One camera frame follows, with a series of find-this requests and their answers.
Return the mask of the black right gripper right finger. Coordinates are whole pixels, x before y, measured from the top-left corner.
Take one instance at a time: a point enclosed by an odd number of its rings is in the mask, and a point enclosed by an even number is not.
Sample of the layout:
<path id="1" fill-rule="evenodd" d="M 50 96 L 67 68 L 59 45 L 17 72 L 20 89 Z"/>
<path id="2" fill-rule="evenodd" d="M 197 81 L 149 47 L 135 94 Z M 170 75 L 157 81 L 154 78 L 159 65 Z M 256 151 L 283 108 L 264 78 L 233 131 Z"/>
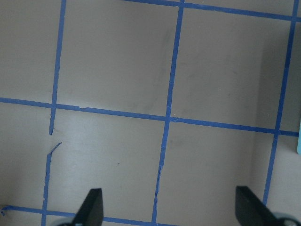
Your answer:
<path id="1" fill-rule="evenodd" d="M 236 186 L 235 216 L 241 226 L 280 226 L 278 219 L 247 186 Z"/>

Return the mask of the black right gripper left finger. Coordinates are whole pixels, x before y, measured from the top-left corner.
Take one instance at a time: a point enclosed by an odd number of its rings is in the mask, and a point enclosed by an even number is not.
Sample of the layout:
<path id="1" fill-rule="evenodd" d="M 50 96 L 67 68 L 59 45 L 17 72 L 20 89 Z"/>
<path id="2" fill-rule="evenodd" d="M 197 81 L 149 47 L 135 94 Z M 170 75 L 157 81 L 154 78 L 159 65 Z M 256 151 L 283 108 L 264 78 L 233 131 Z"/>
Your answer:
<path id="1" fill-rule="evenodd" d="M 101 226 L 103 223 L 103 195 L 101 188 L 91 189 L 72 221 L 73 226 Z"/>

